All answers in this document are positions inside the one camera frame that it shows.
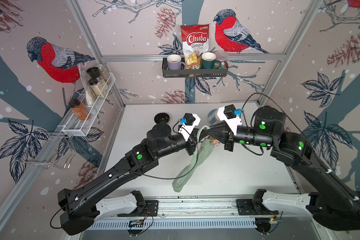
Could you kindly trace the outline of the green corduroy shoulder bag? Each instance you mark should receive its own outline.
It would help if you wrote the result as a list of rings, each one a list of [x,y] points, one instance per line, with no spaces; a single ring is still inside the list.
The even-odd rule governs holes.
[[[197,167],[205,162],[205,160],[212,154],[214,148],[215,145],[209,138],[203,140],[200,147],[196,147],[191,163],[186,166],[172,182],[173,190],[176,193],[180,193],[182,191],[183,187],[191,179]]]

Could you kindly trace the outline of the plush keychain decoration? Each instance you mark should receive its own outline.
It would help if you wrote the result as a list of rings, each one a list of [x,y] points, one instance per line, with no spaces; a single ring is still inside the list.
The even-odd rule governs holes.
[[[209,140],[214,146],[220,146],[222,144],[220,141],[218,141],[217,139],[215,139],[212,136],[209,137]]]

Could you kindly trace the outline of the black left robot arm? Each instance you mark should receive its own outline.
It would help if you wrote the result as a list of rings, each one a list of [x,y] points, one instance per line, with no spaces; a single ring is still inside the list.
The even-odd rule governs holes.
[[[104,197],[158,166],[160,158],[183,149],[188,152],[195,150],[198,130],[189,133],[190,137],[185,140],[183,130],[172,135],[172,128],[168,124],[156,124],[140,144],[108,171],[76,190],[61,190],[58,203],[63,210],[60,215],[62,229],[70,236],[83,232],[101,214],[96,204]]]

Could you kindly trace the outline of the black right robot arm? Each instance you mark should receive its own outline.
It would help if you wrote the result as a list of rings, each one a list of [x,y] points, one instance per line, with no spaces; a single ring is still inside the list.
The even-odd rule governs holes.
[[[272,157],[297,171],[316,189],[309,194],[305,209],[317,223],[335,231],[360,230],[360,192],[342,183],[302,135],[284,130],[285,113],[261,107],[254,113],[253,127],[244,127],[233,105],[222,107],[221,112],[221,123],[202,130],[201,138],[211,136],[230,152],[235,143],[265,147]]]

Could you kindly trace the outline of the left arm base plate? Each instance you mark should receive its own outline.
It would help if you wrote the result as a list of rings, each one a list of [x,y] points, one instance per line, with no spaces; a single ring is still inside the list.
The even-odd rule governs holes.
[[[158,215],[159,201],[145,201],[144,204],[138,204],[138,206],[129,214],[118,214],[118,217],[141,217],[145,215],[151,215],[156,217]]]

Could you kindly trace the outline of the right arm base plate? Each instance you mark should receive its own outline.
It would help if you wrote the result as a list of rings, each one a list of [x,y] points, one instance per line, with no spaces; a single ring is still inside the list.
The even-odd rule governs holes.
[[[277,216],[279,211],[271,211],[261,202],[251,199],[237,199],[236,207],[240,216]]]

